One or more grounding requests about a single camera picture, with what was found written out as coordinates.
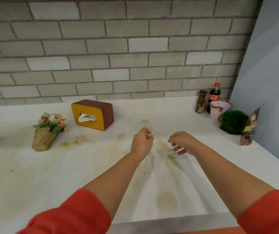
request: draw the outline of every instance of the red sleeve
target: red sleeve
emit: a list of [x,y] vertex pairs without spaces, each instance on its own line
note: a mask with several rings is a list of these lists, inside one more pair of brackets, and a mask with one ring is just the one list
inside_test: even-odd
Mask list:
[[263,196],[237,221],[247,234],[279,234],[279,190]]
[[79,189],[58,208],[37,214],[17,234],[103,234],[110,225],[110,214],[99,199]]

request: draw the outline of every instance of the red label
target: red label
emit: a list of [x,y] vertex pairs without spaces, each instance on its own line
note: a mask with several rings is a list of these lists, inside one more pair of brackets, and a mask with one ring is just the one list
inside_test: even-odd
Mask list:
[[212,95],[212,94],[210,94],[210,98],[209,99],[212,100],[212,101],[218,101],[220,99],[220,96],[219,95]]

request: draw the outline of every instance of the yellow and brown tissue box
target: yellow and brown tissue box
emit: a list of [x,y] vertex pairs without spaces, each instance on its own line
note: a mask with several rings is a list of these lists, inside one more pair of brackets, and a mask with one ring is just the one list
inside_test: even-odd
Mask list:
[[112,104],[81,100],[71,104],[75,123],[96,130],[106,130],[114,122]]

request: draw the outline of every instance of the artificial flower bouquet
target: artificial flower bouquet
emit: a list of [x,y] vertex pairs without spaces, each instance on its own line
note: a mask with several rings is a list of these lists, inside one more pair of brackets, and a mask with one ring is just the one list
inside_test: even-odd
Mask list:
[[38,120],[38,124],[33,126],[36,129],[36,133],[33,137],[32,148],[38,152],[48,150],[60,132],[68,131],[65,120],[62,115],[57,113],[43,113]]

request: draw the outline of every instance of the pink bucket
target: pink bucket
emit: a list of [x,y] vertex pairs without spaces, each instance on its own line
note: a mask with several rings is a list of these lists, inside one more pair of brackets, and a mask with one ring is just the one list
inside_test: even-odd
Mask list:
[[211,108],[210,116],[213,121],[217,121],[218,117],[224,112],[228,111],[231,104],[223,101],[212,101],[211,104],[216,107],[222,107],[223,109]]

